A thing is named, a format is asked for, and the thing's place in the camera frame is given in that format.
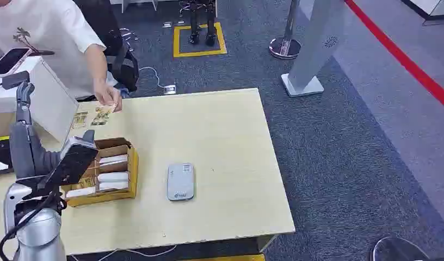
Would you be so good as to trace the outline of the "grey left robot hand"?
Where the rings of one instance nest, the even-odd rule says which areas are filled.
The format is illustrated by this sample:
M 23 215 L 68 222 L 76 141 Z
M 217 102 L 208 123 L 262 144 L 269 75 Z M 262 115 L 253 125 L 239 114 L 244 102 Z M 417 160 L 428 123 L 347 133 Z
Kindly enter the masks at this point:
M 96 158 L 94 131 L 83 137 L 72 136 L 65 141 L 61 151 L 46 150 L 32 124 L 30 95 L 35 87 L 25 80 L 16 91 L 16 121 L 10 129 L 10 152 L 18 179 L 44 176 L 45 182 L 59 185 L 77 183 Z

